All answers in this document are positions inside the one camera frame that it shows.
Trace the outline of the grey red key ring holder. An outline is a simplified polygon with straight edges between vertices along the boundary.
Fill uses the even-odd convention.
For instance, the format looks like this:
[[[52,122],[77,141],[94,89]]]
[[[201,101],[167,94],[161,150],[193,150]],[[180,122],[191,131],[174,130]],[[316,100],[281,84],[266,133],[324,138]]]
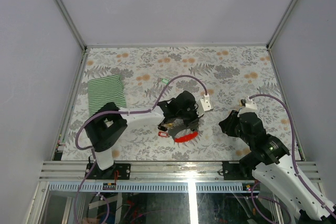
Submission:
[[[168,131],[170,137],[174,140],[175,143],[185,143],[191,141],[198,137],[198,131]]]

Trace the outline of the red key tag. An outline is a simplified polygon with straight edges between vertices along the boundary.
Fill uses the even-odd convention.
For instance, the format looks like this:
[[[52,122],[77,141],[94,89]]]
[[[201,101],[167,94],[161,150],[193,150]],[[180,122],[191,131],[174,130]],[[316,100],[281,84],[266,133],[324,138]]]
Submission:
[[[168,132],[158,132],[159,137],[170,137]]]

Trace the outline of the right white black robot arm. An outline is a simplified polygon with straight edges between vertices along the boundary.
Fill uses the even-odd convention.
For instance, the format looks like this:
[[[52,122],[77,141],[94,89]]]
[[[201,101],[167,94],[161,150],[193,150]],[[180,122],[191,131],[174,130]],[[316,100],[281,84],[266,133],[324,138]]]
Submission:
[[[256,113],[233,110],[218,125],[224,134],[243,140],[250,149],[237,164],[223,162],[224,177],[258,180],[287,206],[299,223],[335,223],[335,204],[296,165],[284,143],[266,132]]]

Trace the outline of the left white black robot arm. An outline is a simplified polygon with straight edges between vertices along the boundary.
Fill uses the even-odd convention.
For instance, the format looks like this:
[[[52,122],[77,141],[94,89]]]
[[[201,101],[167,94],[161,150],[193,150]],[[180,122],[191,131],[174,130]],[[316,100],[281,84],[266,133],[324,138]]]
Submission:
[[[113,102],[107,103],[84,126],[93,147],[98,175],[103,179],[114,175],[112,147],[124,133],[144,126],[156,126],[177,143],[189,141],[198,135],[199,120],[211,109],[208,93],[196,101],[188,91],[158,102],[148,110],[129,111]]]

